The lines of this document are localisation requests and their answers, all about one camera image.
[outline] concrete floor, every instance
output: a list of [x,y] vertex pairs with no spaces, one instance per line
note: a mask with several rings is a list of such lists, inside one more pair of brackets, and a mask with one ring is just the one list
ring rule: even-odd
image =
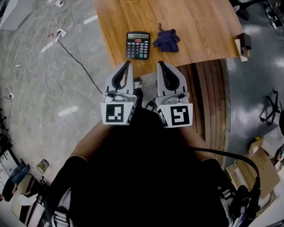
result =
[[[77,64],[60,46],[48,48],[48,69],[58,81],[62,96],[52,98],[44,85],[44,56],[42,48],[52,16],[58,11],[56,0],[37,0],[33,12],[15,32],[0,33],[0,81],[3,96],[13,92],[9,134],[13,140],[15,156],[30,164],[31,173],[41,179],[36,165],[46,159],[50,166],[44,176],[52,181],[63,166],[76,144],[101,119],[100,103],[102,95],[91,83],[83,68]],[[62,28],[67,36],[61,43],[79,60],[90,73],[101,91],[104,91],[106,77],[112,71],[103,41],[99,21],[87,24],[84,21],[96,15],[92,0],[68,0],[62,11],[65,19]],[[49,34],[56,35],[56,26],[51,26]],[[28,56],[26,73],[24,72],[28,48],[39,43]],[[52,96],[59,96],[56,82],[47,73],[46,82]],[[144,103],[155,96],[155,76],[143,77]],[[4,114],[8,116],[10,101],[1,103]],[[72,113],[62,115],[62,111]]]
[[[243,30],[252,39],[251,57],[247,62],[227,59],[231,97],[231,131],[228,151],[244,154],[254,137],[263,136],[276,127],[260,121],[266,109],[266,95],[275,101],[273,89],[279,92],[279,101],[284,104],[284,44],[268,20],[263,4],[248,8],[250,19],[240,19]],[[232,164],[227,159],[226,165]]]

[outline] person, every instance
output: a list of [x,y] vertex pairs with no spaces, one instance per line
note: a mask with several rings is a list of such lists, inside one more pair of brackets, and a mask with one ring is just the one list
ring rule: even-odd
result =
[[217,182],[226,176],[192,127],[165,129],[141,86],[129,126],[100,121],[75,147],[44,200],[48,219],[71,189],[74,226],[229,226]]
[[2,194],[0,194],[0,201],[5,200],[9,202],[11,200],[17,190],[19,183],[21,183],[21,181],[25,178],[30,169],[30,165],[28,164],[26,166],[26,164],[21,159],[21,164],[13,170],[11,176],[7,180]]

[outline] black chair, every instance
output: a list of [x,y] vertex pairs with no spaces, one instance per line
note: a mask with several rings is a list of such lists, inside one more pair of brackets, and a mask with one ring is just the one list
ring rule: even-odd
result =
[[236,14],[244,19],[244,20],[249,20],[249,12],[247,11],[247,7],[255,4],[255,3],[259,3],[259,2],[264,2],[266,0],[252,0],[250,2],[244,2],[244,3],[241,3],[239,0],[229,0],[231,5],[233,7],[235,6],[239,6],[240,9],[236,12]]
[[[272,112],[268,115],[268,117],[266,119],[264,118],[260,118],[260,120],[262,122],[265,122],[267,121],[269,118],[271,118],[272,116],[272,121],[271,122],[268,122],[267,124],[268,125],[272,125],[273,124],[273,121],[274,121],[274,118],[275,118],[275,115],[276,113],[279,113],[280,114],[280,111],[279,111],[279,107],[278,107],[278,91],[274,91],[273,92],[274,94],[276,94],[276,99],[275,99],[275,103],[272,102],[271,98],[269,96],[266,96],[266,98],[270,101],[271,105],[272,105]],[[281,105],[281,102],[280,102],[280,106],[281,106],[281,114],[280,114],[280,119],[279,119],[279,126],[280,126],[280,129],[281,129],[281,125],[283,126],[283,123],[281,121],[281,119],[283,120],[283,114],[282,114],[282,105]]]

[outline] calculator display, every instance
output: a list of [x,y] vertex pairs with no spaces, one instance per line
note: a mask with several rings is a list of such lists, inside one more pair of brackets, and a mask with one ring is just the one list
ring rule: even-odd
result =
[[128,34],[128,38],[132,39],[148,39],[149,35],[145,34]]

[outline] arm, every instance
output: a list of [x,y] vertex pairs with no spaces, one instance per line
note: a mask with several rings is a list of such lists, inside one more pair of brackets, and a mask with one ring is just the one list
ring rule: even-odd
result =
[[12,191],[12,195],[14,195],[15,192],[17,191],[17,187],[18,187],[18,184],[15,184],[14,189],[13,189],[13,191]]
[[[205,141],[197,134],[193,127],[181,127],[179,128],[181,135],[184,137],[188,146],[197,147],[197,148],[207,148],[209,146],[205,143]],[[214,154],[203,151],[194,151],[196,157],[201,161],[205,161],[207,159],[214,158]]]
[[86,161],[89,161],[91,156],[98,150],[103,144],[104,140],[111,132],[110,125],[104,125],[100,121],[75,147],[74,151],[70,155],[79,156]]

